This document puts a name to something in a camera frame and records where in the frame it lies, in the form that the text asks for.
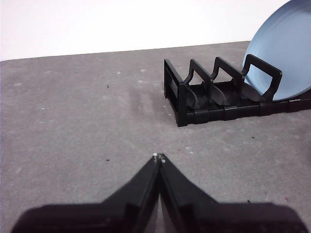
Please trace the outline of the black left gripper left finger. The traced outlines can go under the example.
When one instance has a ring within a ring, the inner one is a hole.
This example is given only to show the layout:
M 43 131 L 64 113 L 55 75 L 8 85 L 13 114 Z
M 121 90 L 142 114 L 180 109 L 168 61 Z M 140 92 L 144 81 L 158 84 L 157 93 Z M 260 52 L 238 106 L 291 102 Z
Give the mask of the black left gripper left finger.
M 161 158 L 155 154 L 102 202 L 53 204 L 25 211 L 14 233 L 142 233 L 158 199 Z

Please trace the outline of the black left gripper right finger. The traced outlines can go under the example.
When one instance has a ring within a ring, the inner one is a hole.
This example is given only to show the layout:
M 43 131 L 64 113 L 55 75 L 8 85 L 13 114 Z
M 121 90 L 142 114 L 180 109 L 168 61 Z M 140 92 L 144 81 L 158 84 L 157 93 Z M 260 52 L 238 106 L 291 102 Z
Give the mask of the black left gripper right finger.
M 192 183 L 161 153 L 161 197 L 179 233 L 306 233 L 292 208 L 273 203 L 221 203 Z

